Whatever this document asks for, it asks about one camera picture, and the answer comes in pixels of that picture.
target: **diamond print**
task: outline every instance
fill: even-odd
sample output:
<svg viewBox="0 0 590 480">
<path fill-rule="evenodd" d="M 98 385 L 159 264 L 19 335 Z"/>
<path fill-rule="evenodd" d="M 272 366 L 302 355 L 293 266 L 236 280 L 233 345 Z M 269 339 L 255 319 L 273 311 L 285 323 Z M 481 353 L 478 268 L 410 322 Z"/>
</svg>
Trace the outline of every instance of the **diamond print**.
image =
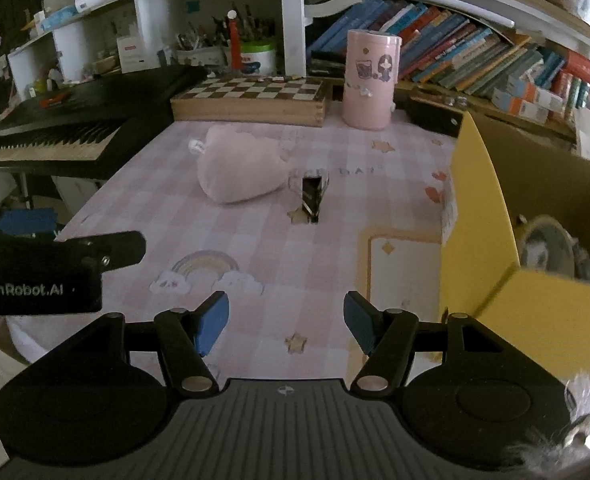
<svg viewBox="0 0 590 480">
<path fill-rule="evenodd" d="M 392 254 L 392 252 L 395 250 L 395 246 L 387 241 L 385 244 L 382 245 L 381 250 L 384 251 L 388 256 L 390 256 L 390 254 Z"/>
</svg>

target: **cloud print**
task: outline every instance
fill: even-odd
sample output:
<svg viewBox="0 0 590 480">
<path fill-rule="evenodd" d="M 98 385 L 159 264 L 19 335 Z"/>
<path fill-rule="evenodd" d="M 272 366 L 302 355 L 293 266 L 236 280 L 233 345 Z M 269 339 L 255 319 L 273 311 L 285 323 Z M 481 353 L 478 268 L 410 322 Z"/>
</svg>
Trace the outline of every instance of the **cloud print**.
<svg viewBox="0 0 590 480">
<path fill-rule="evenodd" d="M 228 294 L 252 294 L 259 296 L 264 291 L 264 284 L 255 280 L 250 274 L 229 270 L 213 284 L 212 290 L 223 290 Z"/>
<path fill-rule="evenodd" d="M 164 270 L 159 277 L 150 284 L 150 292 L 153 294 L 186 294 L 190 291 L 190 284 L 182 274 Z"/>
</svg>

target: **gray ribbed panel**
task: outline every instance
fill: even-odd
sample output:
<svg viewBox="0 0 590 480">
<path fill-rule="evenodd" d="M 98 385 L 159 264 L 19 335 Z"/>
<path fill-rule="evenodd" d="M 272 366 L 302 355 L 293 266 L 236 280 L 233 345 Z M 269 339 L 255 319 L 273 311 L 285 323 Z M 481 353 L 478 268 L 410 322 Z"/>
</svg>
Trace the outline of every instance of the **gray ribbed panel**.
<svg viewBox="0 0 590 480">
<path fill-rule="evenodd" d="M 295 389 L 284 396 L 278 388 Z M 231 381 L 183 402 L 155 440 L 130 455 L 74 469 L 14 460 L 0 480 L 459 480 L 503 474 L 453 465 L 417 444 L 384 402 L 339 380 Z"/>
</svg>

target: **metal screw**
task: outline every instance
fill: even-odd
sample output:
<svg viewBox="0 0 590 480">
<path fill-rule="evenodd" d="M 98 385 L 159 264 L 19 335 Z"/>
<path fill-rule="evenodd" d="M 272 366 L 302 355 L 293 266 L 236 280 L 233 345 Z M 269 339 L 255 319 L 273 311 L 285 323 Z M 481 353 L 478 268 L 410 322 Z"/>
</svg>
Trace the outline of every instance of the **metal screw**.
<svg viewBox="0 0 590 480">
<path fill-rule="evenodd" d="M 182 381 L 182 388 L 187 392 L 206 392 L 213 385 L 208 377 L 193 375 L 192 377 L 186 377 Z"/>
<path fill-rule="evenodd" d="M 357 386 L 365 392 L 381 392 L 388 387 L 388 381 L 378 375 L 364 375 L 357 379 Z"/>
</svg>

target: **teal sticker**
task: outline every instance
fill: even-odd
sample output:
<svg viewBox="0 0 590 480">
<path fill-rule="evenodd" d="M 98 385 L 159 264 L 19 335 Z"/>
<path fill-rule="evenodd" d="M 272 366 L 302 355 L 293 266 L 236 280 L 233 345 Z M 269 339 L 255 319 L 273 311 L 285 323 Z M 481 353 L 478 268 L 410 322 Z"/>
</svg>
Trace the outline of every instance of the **teal sticker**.
<svg viewBox="0 0 590 480">
<path fill-rule="evenodd" d="M 192 14 L 194 12 L 200 12 L 200 1 L 199 0 L 191 0 L 186 2 L 186 12 Z"/>
</svg>

